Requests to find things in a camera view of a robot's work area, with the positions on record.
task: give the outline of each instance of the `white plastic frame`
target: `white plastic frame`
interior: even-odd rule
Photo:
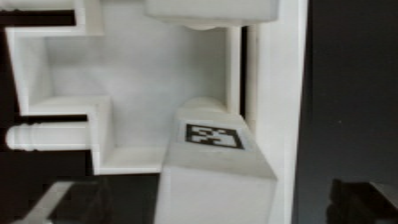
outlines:
[[[54,97],[49,82],[49,65],[44,38],[47,36],[84,36],[104,34],[99,0],[56,1],[3,0],[4,9],[75,9],[77,26],[8,28],[8,40],[15,69],[22,115],[72,115],[90,117],[91,152],[95,174],[161,172],[164,152],[150,151],[131,161],[131,167],[113,167],[106,162],[115,149],[111,98]],[[278,178],[278,195],[271,223],[292,222],[296,158],[299,139],[301,89],[305,70],[305,43],[308,0],[282,0],[280,19],[251,27],[248,123]],[[239,113],[241,105],[241,32],[230,30],[230,81],[228,108]]]

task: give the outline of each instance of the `black background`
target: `black background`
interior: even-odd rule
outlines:
[[[314,0],[296,223],[326,223],[333,178],[398,186],[398,1]]]
[[[398,1],[314,0],[310,8],[294,216],[299,224],[326,223],[335,178],[398,186]],[[6,56],[3,136],[10,126],[22,123]],[[84,178],[93,171],[88,152],[10,152],[4,138],[0,141],[0,223],[8,223],[28,213],[54,180]],[[111,178],[116,223],[152,223],[157,183],[157,175]]]

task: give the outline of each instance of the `black surface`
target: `black surface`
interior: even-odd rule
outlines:
[[[111,224],[111,193],[104,181],[77,182],[49,216],[54,224]]]
[[[243,27],[243,33],[241,33],[241,115],[246,119],[248,117],[248,73],[250,73],[250,27]]]
[[[398,224],[398,209],[370,183],[335,180],[328,224]]]
[[[0,26],[70,26],[77,24],[75,12],[56,11],[0,11]]]
[[[113,224],[154,224],[159,174],[109,176]]]
[[[314,0],[296,222],[326,223],[333,179],[398,186],[398,1]]]

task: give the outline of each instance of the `qr-like tag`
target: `qr-like tag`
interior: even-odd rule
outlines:
[[[227,128],[187,124],[186,141],[212,146],[244,149],[239,132]]]

